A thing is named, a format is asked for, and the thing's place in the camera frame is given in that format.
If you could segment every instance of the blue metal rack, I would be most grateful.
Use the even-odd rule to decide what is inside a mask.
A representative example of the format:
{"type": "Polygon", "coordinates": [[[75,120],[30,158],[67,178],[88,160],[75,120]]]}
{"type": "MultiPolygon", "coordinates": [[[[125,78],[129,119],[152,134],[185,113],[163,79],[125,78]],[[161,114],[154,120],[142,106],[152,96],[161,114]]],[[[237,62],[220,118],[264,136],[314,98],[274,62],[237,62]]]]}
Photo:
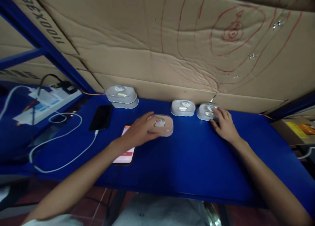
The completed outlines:
{"type": "Polygon", "coordinates": [[[39,56],[45,56],[80,89],[88,93],[95,93],[94,89],[12,0],[0,0],[0,15],[35,47],[35,49],[31,51],[1,59],[0,70],[7,69],[39,56]]]}

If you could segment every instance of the stacked containers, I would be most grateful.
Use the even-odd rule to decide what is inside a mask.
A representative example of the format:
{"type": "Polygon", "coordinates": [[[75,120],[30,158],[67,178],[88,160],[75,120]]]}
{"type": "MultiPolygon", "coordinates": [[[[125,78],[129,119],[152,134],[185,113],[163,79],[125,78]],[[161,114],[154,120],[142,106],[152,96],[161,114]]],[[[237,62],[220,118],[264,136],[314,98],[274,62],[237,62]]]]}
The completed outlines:
{"type": "Polygon", "coordinates": [[[115,108],[133,109],[139,103],[137,93],[131,86],[115,85],[105,93],[115,108]]]}

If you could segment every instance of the black smartphone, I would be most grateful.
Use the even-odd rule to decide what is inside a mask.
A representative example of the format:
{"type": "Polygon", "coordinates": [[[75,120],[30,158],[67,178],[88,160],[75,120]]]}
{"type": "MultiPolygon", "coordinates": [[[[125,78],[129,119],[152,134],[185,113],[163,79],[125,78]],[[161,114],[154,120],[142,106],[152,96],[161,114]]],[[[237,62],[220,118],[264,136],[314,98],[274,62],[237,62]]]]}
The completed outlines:
{"type": "MultiPolygon", "coordinates": [[[[122,136],[124,133],[130,128],[131,124],[126,124],[124,130],[122,131],[122,136]]],[[[129,151],[123,153],[121,156],[117,157],[116,160],[113,161],[114,165],[130,165],[132,160],[134,159],[135,148],[131,148],[129,151]]]]}
{"type": "Polygon", "coordinates": [[[113,111],[112,105],[99,106],[89,127],[89,131],[102,130],[108,128],[113,111]]]}

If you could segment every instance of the red circle drawing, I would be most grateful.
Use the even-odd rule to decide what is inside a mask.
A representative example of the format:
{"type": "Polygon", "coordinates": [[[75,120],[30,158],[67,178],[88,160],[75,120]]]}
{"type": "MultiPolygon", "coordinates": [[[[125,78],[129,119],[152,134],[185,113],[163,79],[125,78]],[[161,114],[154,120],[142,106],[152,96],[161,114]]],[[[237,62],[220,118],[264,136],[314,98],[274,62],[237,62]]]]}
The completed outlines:
{"type": "MultiPolygon", "coordinates": [[[[211,32],[210,32],[210,50],[212,52],[212,54],[217,55],[217,56],[223,56],[223,55],[227,55],[230,54],[231,52],[239,49],[240,47],[242,47],[244,44],[246,44],[263,26],[264,22],[266,20],[266,14],[263,12],[263,10],[261,10],[260,8],[256,7],[256,6],[250,6],[250,5],[238,5],[238,6],[234,6],[230,9],[227,9],[226,11],[224,11],[223,13],[221,13],[219,15],[219,17],[217,18],[216,22],[214,23],[211,32]],[[227,51],[224,52],[223,54],[216,54],[213,50],[212,50],[212,36],[213,36],[213,30],[215,29],[216,25],[220,22],[222,16],[224,16],[226,13],[231,13],[231,10],[235,10],[236,8],[241,8],[242,10],[240,10],[239,12],[236,13],[236,19],[239,19],[242,17],[242,14],[244,12],[244,10],[246,9],[252,9],[252,10],[256,10],[258,12],[260,12],[263,16],[262,18],[262,22],[259,26],[259,28],[251,35],[248,35],[247,40],[245,42],[243,42],[241,45],[239,45],[237,48],[234,48],[231,51],[227,51]]],[[[222,40],[223,42],[238,42],[242,37],[243,37],[243,30],[241,30],[241,33],[239,32],[240,29],[243,29],[243,24],[239,21],[239,20],[235,20],[233,22],[230,23],[230,25],[223,31],[223,35],[222,35],[222,40]]]]}
{"type": "Polygon", "coordinates": [[[240,21],[233,21],[229,27],[224,29],[222,40],[224,42],[238,42],[244,35],[243,24],[240,21]]]}

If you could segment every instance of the person's left hand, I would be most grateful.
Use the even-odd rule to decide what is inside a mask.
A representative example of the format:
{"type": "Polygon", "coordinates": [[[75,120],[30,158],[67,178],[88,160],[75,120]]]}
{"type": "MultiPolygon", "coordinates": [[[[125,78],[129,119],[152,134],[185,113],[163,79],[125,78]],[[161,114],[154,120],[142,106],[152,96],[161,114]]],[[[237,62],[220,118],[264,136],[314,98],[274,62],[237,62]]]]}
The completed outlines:
{"type": "Polygon", "coordinates": [[[161,136],[159,133],[148,133],[148,129],[150,129],[157,120],[157,117],[153,115],[153,113],[153,111],[148,112],[138,118],[117,141],[126,146],[126,148],[131,149],[161,136]]]}

